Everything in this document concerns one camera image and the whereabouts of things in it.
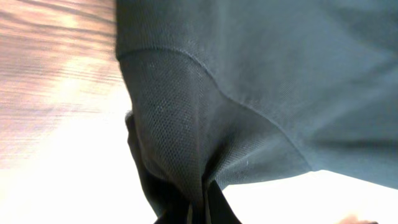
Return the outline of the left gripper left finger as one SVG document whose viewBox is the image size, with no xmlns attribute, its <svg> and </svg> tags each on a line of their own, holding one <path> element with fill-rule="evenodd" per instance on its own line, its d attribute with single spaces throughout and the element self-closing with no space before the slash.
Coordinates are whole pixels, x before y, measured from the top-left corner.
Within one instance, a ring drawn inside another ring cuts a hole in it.
<svg viewBox="0 0 398 224">
<path fill-rule="evenodd" d="M 161 214 L 155 224 L 192 224 L 190 202 L 174 186 L 160 186 L 155 190 Z"/>
</svg>

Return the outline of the black polo shirt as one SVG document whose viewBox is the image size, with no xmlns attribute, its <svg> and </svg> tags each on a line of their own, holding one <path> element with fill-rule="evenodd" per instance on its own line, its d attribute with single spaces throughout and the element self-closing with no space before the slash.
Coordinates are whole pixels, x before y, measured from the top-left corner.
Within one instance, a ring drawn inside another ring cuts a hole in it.
<svg viewBox="0 0 398 224">
<path fill-rule="evenodd" d="M 206 192 L 328 170 L 397 187 L 397 2 L 117 0 L 128 144 L 157 217 Z"/>
</svg>

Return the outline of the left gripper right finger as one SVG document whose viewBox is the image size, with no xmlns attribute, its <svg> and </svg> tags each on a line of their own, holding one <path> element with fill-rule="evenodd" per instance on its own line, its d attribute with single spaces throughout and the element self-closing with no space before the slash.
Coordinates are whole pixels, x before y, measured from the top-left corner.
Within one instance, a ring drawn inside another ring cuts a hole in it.
<svg viewBox="0 0 398 224">
<path fill-rule="evenodd" d="M 216 181 L 210 184 L 206 192 L 206 223 L 241 224 Z"/>
</svg>

